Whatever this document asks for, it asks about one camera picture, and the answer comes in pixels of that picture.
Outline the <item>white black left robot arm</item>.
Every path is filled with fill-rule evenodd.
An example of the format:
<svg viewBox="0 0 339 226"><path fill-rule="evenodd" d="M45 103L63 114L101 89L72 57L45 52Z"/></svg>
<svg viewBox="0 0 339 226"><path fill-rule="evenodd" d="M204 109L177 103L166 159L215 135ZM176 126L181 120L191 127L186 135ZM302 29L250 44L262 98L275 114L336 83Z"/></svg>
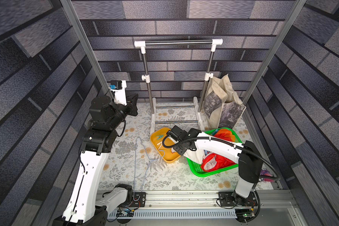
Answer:
<svg viewBox="0 0 339 226"><path fill-rule="evenodd" d="M133 200L133 188L118 184L97 201L100 177L105 162L119 137L116 129L128 115L137 116L138 94L125 97L117 104L108 96L96 97L89 108L93 123L83 137L79 149L80 168L69 203L54 226L104 226L108 214Z"/></svg>

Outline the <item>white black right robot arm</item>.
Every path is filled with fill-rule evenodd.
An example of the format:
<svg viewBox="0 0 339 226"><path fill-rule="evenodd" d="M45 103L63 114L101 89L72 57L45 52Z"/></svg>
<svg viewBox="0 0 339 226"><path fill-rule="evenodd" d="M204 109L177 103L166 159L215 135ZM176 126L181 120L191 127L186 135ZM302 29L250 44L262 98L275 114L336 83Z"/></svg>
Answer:
<svg viewBox="0 0 339 226"><path fill-rule="evenodd" d="M198 129L182 130L174 126L166 133L162 144L179 155L203 149L225 157L238 165L239 179L232 194L236 206L245 206L259 179L264 159L251 142L234 143L213 137Z"/></svg>

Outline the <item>colourful orange white kids jacket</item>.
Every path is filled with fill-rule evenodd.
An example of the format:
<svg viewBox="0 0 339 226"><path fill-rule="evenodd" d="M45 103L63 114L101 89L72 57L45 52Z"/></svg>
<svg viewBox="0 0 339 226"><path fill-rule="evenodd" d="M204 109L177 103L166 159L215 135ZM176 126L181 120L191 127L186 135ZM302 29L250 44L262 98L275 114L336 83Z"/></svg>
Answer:
<svg viewBox="0 0 339 226"><path fill-rule="evenodd" d="M208 131L207 134L230 142L236 142L237 136L232 130L222 128ZM188 150L184 153L184 157L198 164L203 172L209 173L225 169L236 165L232 160L208 150L197 149L196 151Z"/></svg>

